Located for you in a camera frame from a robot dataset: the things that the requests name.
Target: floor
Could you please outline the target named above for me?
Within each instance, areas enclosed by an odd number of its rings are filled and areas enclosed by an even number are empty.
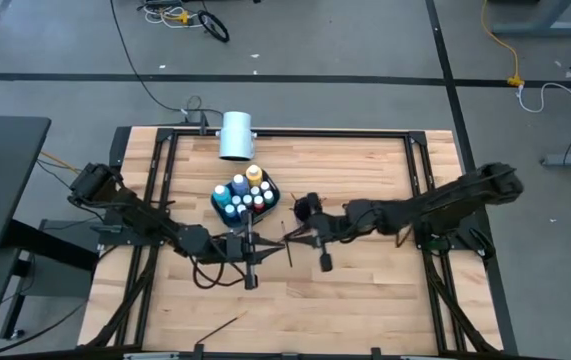
[[[137,0],[114,2],[132,60],[141,74],[156,77],[148,86],[164,103],[181,106],[199,95],[205,107],[252,114],[256,126],[450,129],[461,151],[467,147],[464,124],[477,165],[509,163],[525,184],[516,203],[488,209],[519,353],[571,359],[571,169],[539,165],[544,154],[562,152],[571,140],[569,94],[548,90],[545,110],[530,114],[518,106],[513,88],[497,86],[500,81],[457,82],[475,84],[455,89],[462,123],[450,108],[453,88],[448,96],[443,86],[443,59],[426,7],[432,0],[208,0],[230,30],[228,44],[200,30],[149,24],[135,10]],[[493,1],[488,21],[528,19],[551,2]],[[511,75],[511,54],[480,26],[482,1],[434,3],[454,79]],[[51,118],[46,151],[77,166],[105,162],[115,127],[182,120],[134,81],[109,1],[0,0],[0,6],[6,7],[0,16],[0,115]],[[563,19],[571,20],[571,7]],[[571,86],[571,38],[508,42],[519,52],[526,81]],[[524,101],[537,108],[539,89],[526,89]],[[66,196],[37,169],[16,217],[33,225],[42,218],[86,218]],[[20,327],[34,333],[79,302],[30,298]],[[79,312],[15,352],[73,347],[81,318]]]

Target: black tray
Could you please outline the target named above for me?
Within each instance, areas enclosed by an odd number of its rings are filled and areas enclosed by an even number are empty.
[[[252,216],[253,224],[256,224],[257,222],[263,220],[263,218],[267,216],[270,211],[274,210],[276,205],[278,205],[278,201],[281,199],[281,192],[278,190],[276,184],[274,184],[274,181],[272,181],[272,178],[269,177],[269,175],[265,170],[263,170],[263,181],[267,181],[269,183],[269,186],[271,187],[270,190],[272,191],[272,194],[274,194],[274,202],[272,202],[271,204],[265,203],[265,209],[260,214],[256,215],[256,213],[254,213],[255,216]],[[234,188],[232,187],[232,182],[230,181],[225,186],[227,186],[232,196],[234,196]],[[211,195],[209,197],[209,200],[212,203],[212,207],[214,208],[214,210],[216,210],[218,217],[221,218],[221,221],[225,225],[227,225],[227,227],[235,229],[243,226],[240,217],[237,216],[236,219],[230,219],[225,215],[225,209],[221,209],[218,206],[218,203],[216,203],[216,200],[214,200],[214,195]]]

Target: yellow bottle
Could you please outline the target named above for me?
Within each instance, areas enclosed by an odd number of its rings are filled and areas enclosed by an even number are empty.
[[[247,176],[250,187],[261,186],[261,182],[263,182],[263,170],[256,165],[248,167],[245,176]]]

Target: wood grain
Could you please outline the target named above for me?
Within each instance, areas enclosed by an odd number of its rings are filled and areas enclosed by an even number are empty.
[[[156,128],[133,128],[123,163],[125,184],[145,188]],[[449,131],[427,131],[437,185],[455,180],[460,165]],[[258,138],[255,163],[266,169],[281,190],[279,206],[256,231],[280,239],[281,221],[296,223],[292,195],[318,192],[326,212],[341,214],[341,204],[357,198],[406,199],[411,196],[405,151],[400,140],[347,138]],[[163,150],[161,164],[165,163]],[[226,231],[211,208],[215,185],[243,172],[246,163],[218,159],[213,137],[180,137],[170,200],[175,221],[203,224],[211,234]],[[425,179],[420,178],[425,189]],[[160,193],[157,179],[155,194]],[[294,267],[285,251],[257,267],[258,289],[198,289],[191,264],[168,246],[158,260],[147,323],[146,350],[190,351],[194,343],[233,317],[238,321],[205,342],[207,351],[436,354],[421,254],[408,242],[395,248],[389,237],[372,234],[350,245],[331,244],[334,270],[323,273],[318,251],[293,244]],[[487,340],[501,347],[487,278],[480,259],[470,252],[450,253],[458,299]],[[118,249],[98,266],[79,343],[90,340],[121,301],[131,249]],[[208,274],[216,267],[204,266]],[[226,269],[225,280],[238,274]],[[449,314],[444,318],[453,347]],[[136,317],[130,319],[130,329]]]

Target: small bottle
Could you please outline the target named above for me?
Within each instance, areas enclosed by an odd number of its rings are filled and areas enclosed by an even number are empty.
[[[261,186],[263,182],[263,170],[256,165],[248,167],[245,176],[247,176],[249,186]]]
[[[247,208],[252,207],[252,195],[245,195],[243,196],[243,204],[247,206]]]
[[[249,194],[249,183],[247,178],[241,174],[234,175],[232,179],[232,189],[234,189],[234,194],[238,196],[243,196]]]
[[[258,195],[254,197],[254,211],[257,213],[263,211],[265,208],[265,202],[263,201],[263,197]]]
[[[214,200],[221,207],[221,209],[225,208],[225,205],[229,205],[232,202],[232,194],[230,194],[229,189],[227,186],[217,185],[214,188]]]
[[[263,193],[265,193],[266,191],[269,191],[270,188],[271,188],[271,186],[269,186],[269,183],[267,181],[263,181],[261,183],[261,191]]]
[[[225,215],[230,219],[235,218],[236,217],[236,206],[234,206],[234,205],[225,206]]]
[[[272,204],[274,202],[274,193],[271,190],[265,191],[263,198],[265,199],[265,204]]]

